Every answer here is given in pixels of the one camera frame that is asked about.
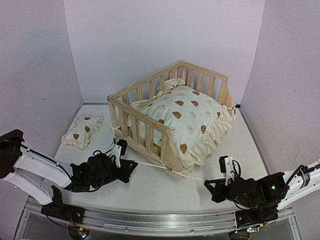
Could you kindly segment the wooden pet bed frame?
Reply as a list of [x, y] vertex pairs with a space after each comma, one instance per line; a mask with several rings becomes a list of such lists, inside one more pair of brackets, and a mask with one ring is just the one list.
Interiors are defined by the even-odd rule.
[[114, 134], [176, 175], [203, 166], [234, 127], [228, 77], [180, 60], [107, 97]]

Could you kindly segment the small bear print pillow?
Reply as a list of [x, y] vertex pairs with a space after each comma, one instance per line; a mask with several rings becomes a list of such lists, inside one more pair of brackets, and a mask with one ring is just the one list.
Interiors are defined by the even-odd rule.
[[103, 115], [80, 115], [76, 117], [67, 133], [61, 137], [65, 146], [74, 146], [84, 150], [91, 142], [91, 136], [98, 131], [104, 121]]

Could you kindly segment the bear print cushion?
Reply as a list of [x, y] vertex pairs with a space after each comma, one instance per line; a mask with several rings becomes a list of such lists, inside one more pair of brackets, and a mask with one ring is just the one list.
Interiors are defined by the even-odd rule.
[[203, 166], [234, 127], [235, 109], [171, 78], [150, 98], [126, 103], [109, 95], [115, 135], [153, 164], [181, 178]]

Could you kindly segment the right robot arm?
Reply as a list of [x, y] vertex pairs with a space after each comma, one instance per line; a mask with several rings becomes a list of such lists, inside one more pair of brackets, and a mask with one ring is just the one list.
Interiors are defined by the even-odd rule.
[[294, 171], [280, 171], [258, 180], [244, 179], [238, 161], [229, 156], [219, 158], [223, 178], [205, 180], [204, 186], [215, 203], [233, 202], [240, 210], [252, 210], [252, 218], [262, 222], [272, 209], [290, 203], [320, 189], [320, 161], [300, 165]]

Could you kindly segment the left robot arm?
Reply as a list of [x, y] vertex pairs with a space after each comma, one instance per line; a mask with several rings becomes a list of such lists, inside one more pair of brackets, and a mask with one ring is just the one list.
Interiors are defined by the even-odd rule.
[[94, 193], [113, 181], [128, 183], [138, 166], [122, 159], [127, 141], [120, 139], [108, 151], [96, 150], [81, 164], [58, 161], [27, 146], [24, 133], [15, 129], [0, 137], [0, 178], [36, 199], [57, 219], [67, 214], [61, 189]]

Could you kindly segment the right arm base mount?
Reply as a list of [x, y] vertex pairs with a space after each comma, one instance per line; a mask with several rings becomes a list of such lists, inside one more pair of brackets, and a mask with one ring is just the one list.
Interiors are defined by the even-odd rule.
[[235, 227], [243, 229], [246, 227], [259, 226], [274, 221], [278, 218], [276, 206], [258, 207], [253, 209], [237, 210], [235, 212]]

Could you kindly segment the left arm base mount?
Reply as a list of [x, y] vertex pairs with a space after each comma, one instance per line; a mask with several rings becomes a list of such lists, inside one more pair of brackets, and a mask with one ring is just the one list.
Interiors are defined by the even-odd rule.
[[62, 192], [59, 188], [51, 186], [53, 196], [51, 202], [41, 208], [41, 213], [55, 219], [69, 221], [72, 224], [81, 224], [85, 209], [80, 206], [70, 205], [63, 202]]

